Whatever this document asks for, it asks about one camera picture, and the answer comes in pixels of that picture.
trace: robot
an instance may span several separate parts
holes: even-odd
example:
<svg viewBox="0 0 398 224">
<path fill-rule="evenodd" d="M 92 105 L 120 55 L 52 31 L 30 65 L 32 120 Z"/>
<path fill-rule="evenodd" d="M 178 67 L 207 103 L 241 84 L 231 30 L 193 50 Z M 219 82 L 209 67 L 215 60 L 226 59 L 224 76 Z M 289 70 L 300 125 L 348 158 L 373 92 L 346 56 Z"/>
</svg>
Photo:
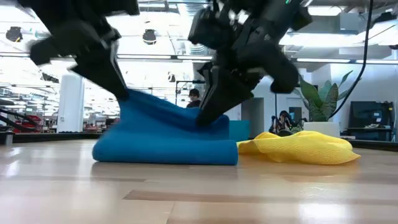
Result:
<svg viewBox="0 0 398 224">
<path fill-rule="evenodd" d="M 35 42 L 30 59 L 36 65 L 54 57 L 72 56 L 74 72 L 110 91 L 118 100 L 129 94 L 116 61 L 119 32 L 106 16 L 139 15 L 137 0 L 17 0 L 31 8 L 46 25 L 51 36 Z M 253 97 L 251 91 L 265 75 L 274 81 L 271 91 L 290 93 L 299 73 L 280 51 L 283 35 L 311 23 L 306 0 L 212 0 L 197 12 L 188 36 L 193 44 L 216 50 L 211 62 L 199 72 L 206 80 L 197 125 L 211 124 L 223 113 Z M 230 12 L 250 13 L 243 24 L 230 19 Z"/>
</svg>

